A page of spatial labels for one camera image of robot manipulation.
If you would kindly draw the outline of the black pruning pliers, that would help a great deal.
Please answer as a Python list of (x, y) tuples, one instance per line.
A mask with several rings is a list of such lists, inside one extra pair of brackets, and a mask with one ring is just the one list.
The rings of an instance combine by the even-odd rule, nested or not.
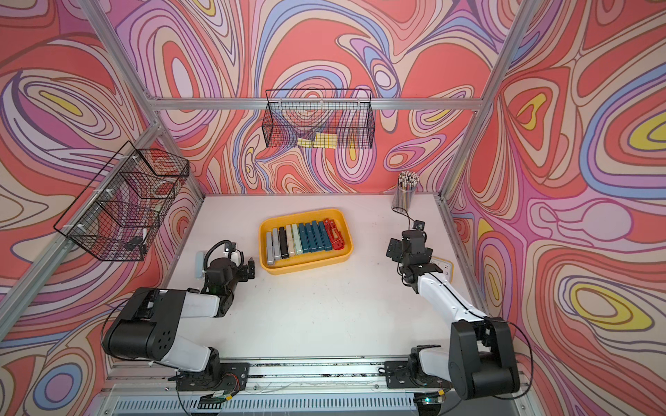
[(282, 259), (287, 259), (289, 258), (290, 254), (289, 254), (289, 245), (288, 245), (286, 228), (279, 227), (278, 233), (279, 233), (280, 256)]

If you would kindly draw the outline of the red pliers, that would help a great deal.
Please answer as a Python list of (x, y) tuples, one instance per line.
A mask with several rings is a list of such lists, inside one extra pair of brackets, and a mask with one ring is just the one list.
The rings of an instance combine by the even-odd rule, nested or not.
[(338, 227), (336, 226), (336, 222), (334, 220), (331, 220), (330, 224), (331, 224), (332, 247), (335, 251), (341, 251), (345, 248), (345, 242), (343, 236)]
[(326, 218), (326, 220), (324, 220), (324, 226), (332, 249), (335, 251), (342, 250), (344, 248), (344, 242), (339, 233), (339, 230), (336, 228), (335, 222), (329, 218)]

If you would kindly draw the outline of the beige pruning pliers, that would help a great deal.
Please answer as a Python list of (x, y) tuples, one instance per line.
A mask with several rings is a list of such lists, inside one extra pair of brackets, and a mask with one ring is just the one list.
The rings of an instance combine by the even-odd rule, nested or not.
[(286, 225), (285, 230), (286, 230), (286, 240), (287, 240), (289, 258), (293, 258), (296, 255), (296, 248), (294, 245), (291, 225)]

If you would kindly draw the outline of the light green pliers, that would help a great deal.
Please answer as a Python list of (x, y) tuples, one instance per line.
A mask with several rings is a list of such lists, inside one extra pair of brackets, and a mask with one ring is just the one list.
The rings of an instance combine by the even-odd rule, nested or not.
[(293, 239), (293, 244), (295, 248), (295, 252), (297, 255), (303, 255), (304, 250), (301, 242), (301, 237), (300, 237), (300, 232), (297, 224), (292, 224), (291, 225), (291, 230), (292, 230), (292, 239)]

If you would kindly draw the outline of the yellow plastic storage tray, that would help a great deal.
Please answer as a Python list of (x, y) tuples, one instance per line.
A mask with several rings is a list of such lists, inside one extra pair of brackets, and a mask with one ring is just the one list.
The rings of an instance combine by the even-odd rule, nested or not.
[[(266, 240), (265, 235), (271, 232), (273, 228), (286, 227), (286, 225), (310, 223), (312, 221), (324, 221), (326, 218), (334, 220), (336, 226), (340, 230), (345, 248), (341, 251), (317, 251), (305, 253), (303, 255), (295, 255), (293, 258), (281, 259), (269, 266), (266, 261)], [(296, 213), (282, 217), (269, 218), (265, 220), (259, 227), (259, 259), (261, 266), (271, 273), (272, 275), (281, 275), (296, 271), (310, 270), (326, 265), (334, 265), (335, 263), (343, 263), (346, 261), (352, 251), (353, 242), (350, 237), (348, 226), (345, 221), (343, 213), (338, 209), (328, 208), (318, 211), (307, 211), (306, 213)]]

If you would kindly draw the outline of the teal pliers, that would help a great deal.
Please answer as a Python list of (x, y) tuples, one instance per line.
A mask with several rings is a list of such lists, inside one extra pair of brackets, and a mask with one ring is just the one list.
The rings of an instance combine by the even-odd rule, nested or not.
[(310, 242), (307, 236), (305, 225), (303, 223), (298, 224), (298, 232), (303, 254), (310, 253)]
[(326, 225), (325, 225), (324, 221), (318, 222), (317, 225), (318, 225), (318, 228), (319, 228), (320, 236), (321, 236), (323, 244), (324, 244), (324, 249), (326, 251), (332, 251), (331, 239), (329, 237), (329, 233), (328, 233), (328, 230), (326, 228)]
[(308, 246), (310, 252), (317, 252), (318, 251), (317, 240), (315, 238), (313, 228), (310, 223), (305, 223), (305, 232), (308, 239)]
[(318, 222), (317, 221), (312, 221), (311, 222), (311, 227), (312, 227), (313, 235), (315, 237), (317, 250), (318, 251), (323, 251), (324, 250), (324, 239), (323, 239), (322, 234), (320, 232)]

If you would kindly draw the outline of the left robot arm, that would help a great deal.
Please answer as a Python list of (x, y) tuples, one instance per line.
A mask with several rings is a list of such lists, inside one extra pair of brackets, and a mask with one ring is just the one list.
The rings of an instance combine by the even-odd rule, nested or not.
[(229, 251), (211, 260), (206, 254), (204, 287), (140, 288), (124, 304), (102, 338), (104, 352), (118, 360), (148, 361), (176, 370), (180, 391), (243, 388), (239, 371), (222, 363), (214, 347), (178, 334), (180, 324), (198, 318), (223, 318), (232, 307), (238, 284), (255, 279), (253, 259)]

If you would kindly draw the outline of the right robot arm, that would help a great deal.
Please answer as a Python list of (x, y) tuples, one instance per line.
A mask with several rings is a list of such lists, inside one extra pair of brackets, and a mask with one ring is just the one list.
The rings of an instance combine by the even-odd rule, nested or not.
[(493, 318), (467, 301), (451, 284), (449, 272), (432, 262), (424, 231), (407, 230), (391, 239), (387, 258), (402, 284), (428, 301), (449, 328), (447, 347), (411, 348), (404, 362), (386, 362), (390, 388), (430, 388), (447, 381), (463, 400), (496, 397), (520, 390), (511, 323)]

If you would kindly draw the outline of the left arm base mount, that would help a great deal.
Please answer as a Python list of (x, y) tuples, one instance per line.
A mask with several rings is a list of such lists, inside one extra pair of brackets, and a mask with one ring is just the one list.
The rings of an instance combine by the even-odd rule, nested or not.
[(169, 378), (180, 392), (239, 392), (246, 389), (249, 362), (218, 362), (202, 372), (178, 372)]

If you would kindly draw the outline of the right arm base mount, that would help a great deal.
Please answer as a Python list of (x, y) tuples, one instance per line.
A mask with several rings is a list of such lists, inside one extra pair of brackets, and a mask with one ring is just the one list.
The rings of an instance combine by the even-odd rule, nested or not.
[(384, 377), (388, 389), (438, 388), (447, 391), (453, 387), (450, 381), (423, 373), (409, 360), (386, 361), (377, 371)]

